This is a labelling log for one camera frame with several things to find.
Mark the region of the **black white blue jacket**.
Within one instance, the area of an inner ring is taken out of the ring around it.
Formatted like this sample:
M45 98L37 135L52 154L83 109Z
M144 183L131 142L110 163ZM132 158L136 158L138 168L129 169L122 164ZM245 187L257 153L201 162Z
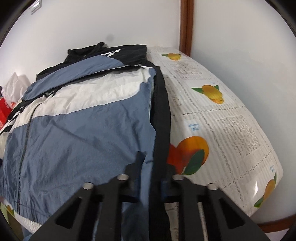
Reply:
M1 129L1 198L19 220L42 225L84 183L107 183L137 163L139 202L123 205L121 238L151 240L170 124L164 78L145 45L69 50Z

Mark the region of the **fruit print tablecloth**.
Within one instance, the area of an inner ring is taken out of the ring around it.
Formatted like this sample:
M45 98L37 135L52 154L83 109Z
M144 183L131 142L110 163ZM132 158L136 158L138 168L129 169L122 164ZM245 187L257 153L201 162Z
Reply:
M216 184L251 219L283 176L267 136L239 98L190 57L154 47L147 48L147 59L163 75L171 120L166 163L153 195L151 240L173 240L162 199L167 165L194 184ZM42 225L19 220L1 198L1 240L31 240Z

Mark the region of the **red paper gift bag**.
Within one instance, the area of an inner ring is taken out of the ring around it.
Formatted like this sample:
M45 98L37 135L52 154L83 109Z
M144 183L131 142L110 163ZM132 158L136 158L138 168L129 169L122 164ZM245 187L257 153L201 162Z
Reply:
M1 115L1 131L8 125L9 115L16 106L15 102L7 103L4 97L1 97L0 115Z

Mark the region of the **white plastic bag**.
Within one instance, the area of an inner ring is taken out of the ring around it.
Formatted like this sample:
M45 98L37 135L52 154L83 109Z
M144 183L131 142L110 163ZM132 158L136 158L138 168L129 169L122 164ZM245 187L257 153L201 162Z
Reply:
M30 86L30 81L26 75L18 76L15 72L2 88L2 96L9 105L17 103Z

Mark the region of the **brown wooden door frame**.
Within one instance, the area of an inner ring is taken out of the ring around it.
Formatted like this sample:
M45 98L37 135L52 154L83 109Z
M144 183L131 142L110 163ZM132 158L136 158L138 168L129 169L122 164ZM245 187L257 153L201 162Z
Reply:
M191 56L193 39L194 1L180 0L180 43L179 50Z

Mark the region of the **white wall light switch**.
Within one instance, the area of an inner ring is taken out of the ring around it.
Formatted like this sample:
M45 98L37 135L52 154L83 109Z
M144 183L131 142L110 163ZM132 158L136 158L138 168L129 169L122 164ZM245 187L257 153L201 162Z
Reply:
M37 10L42 7L42 0L36 0L30 6L30 13L31 15L34 14Z

